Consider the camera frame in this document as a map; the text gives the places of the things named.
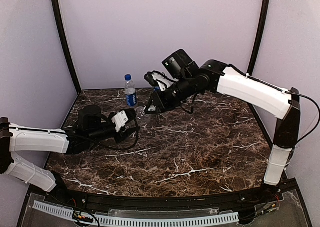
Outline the clear bottle white cap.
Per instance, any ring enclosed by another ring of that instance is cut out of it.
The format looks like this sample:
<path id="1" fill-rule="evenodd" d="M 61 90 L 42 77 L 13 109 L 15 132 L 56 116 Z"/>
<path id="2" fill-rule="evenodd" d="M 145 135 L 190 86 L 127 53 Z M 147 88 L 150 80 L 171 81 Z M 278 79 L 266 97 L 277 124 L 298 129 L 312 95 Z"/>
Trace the clear bottle white cap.
<path id="1" fill-rule="evenodd" d="M 147 125 L 152 118 L 151 114 L 146 113 L 145 106 L 136 106 L 134 108 L 130 108 L 126 110 L 126 114 L 130 121 L 137 122 L 138 126 L 145 126 Z"/>

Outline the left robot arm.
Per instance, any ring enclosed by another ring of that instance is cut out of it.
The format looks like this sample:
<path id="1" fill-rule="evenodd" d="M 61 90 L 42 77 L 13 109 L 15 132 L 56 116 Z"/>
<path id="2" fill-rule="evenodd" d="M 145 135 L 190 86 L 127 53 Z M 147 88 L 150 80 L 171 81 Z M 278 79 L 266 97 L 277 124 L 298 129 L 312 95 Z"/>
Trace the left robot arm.
<path id="1" fill-rule="evenodd" d="M 66 129 L 39 129 L 23 127 L 0 119 L 0 173 L 13 176 L 26 184 L 36 186 L 47 193 L 64 187 L 59 174 L 44 170 L 18 155 L 18 152 L 51 152 L 78 155 L 88 151 L 101 141 L 114 139 L 119 144 L 132 134 L 139 133 L 139 126 L 127 128 L 136 122 L 134 109 L 102 114 L 97 105 L 89 105 L 78 113 L 74 125 Z"/>

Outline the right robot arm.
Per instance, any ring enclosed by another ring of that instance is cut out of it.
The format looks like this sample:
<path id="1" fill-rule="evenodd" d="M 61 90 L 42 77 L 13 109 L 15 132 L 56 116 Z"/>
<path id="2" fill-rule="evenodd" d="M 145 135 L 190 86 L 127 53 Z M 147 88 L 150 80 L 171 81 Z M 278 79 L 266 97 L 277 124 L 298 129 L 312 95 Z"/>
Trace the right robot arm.
<path id="1" fill-rule="evenodd" d="M 199 67 L 183 49 L 174 52 L 162 64 L 171 78 L 155 70 L 144 76 L 152 87 L 158 88 L 151 94 L 145 113 L 172 111 L 188 98 L 205 92 L 231 96 L 264 109 L 277 122 L 263 182 L 277 186 L 294 148 L 302 140 L 299 132 L 303 95 L 295 88 L 280 88 L 243 73 L 232 64 L 208 60 Z"/>

